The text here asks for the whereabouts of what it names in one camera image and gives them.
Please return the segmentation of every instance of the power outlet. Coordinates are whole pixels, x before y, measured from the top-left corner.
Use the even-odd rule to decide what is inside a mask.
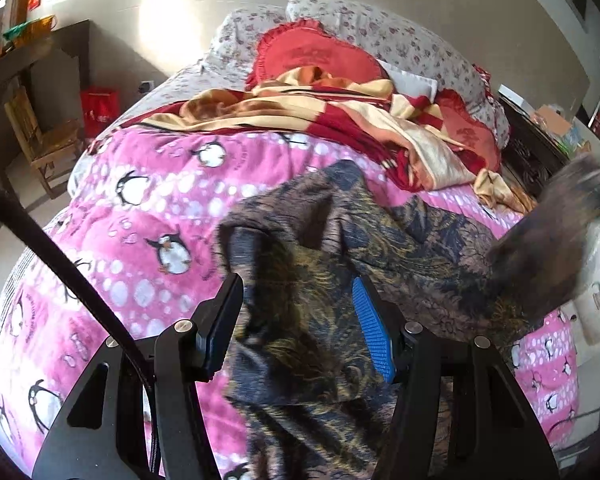
[[[138,87],[138,93],[140,95],[148,94],[154,88],[155,83],[153,81],[141,81],[140,86]]]

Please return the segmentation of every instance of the wall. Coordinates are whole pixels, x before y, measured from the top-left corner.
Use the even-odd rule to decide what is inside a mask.
[[[585,26],[565,0],[537,0],[570,44],[590,80],[583,106],[591,114],[600,97],[600,11],[587,1]]]
[[[121,89],[123,105],[138,98],[142,79],[171,75],[194,62],[222,17],[243,3],[284,6],[287,0],[43,0],[32,13],[56,13],[59,24],[96,24],[94,82]],[[588,88],[587,73],[560,29],[536,0],[357,0],[429,27],[472,62],[540,105],[570,108]]]

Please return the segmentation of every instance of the patterned cloth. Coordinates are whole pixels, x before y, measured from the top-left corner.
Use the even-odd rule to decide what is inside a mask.
[[[513,211],[526,214],[538,205],[520,186],[509,187],[499,173],[486,168],[476,176],[473,188],[480,202],[491,209],[504,204]]]
[[[493,241],[417,197],[379,207],[349,161],[237,205],[218,227],[224,270],[245,283],[227,396],[248,422],[255,477],[368,478],[375,467],[396,392],[376,373],[353,309],[357,274],[438,336],[481,333],[505,348],[529,332],[494,295]],[[445,381],[433,469],[448,446],[450,393]]]
[[[491,169],[499,164],[488,130],[470,148],[462,143],[466,128],[447,129],[446,114],[427,97],[395,94],[388,79],[357,84],[318,67],[291,70],[251,92],[208,90],[157,112],[130,122],[215,135],[223,128],[226,133],[254,128],[305,132],[364,153],[384,166],[398,187],[410,191],[472,182],[487,160]],[[478,137],[476,130],[472,136]]]

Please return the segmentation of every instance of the wooden chair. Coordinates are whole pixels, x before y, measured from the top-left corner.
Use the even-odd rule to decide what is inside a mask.
[[[43,134],[27,92],[22,86],[15,91],[13,99],[4,104],[4,109],[34,174],[45,188],[49,198],[55,198],[56,194],[49,186],[49,181],[67,172],[47,174],[47,170],[53,172],[54,163],[62,158],[70,155],[75,155],[76,159],[80,157],[82,153],[82,139],[78,136],[80,124],[72,119]]]

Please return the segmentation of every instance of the red bag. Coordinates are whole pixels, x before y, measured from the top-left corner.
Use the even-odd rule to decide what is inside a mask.
[[[91,87],[80,92],[80,102],[87,137],[96,137],[120,116],[117,90]]]

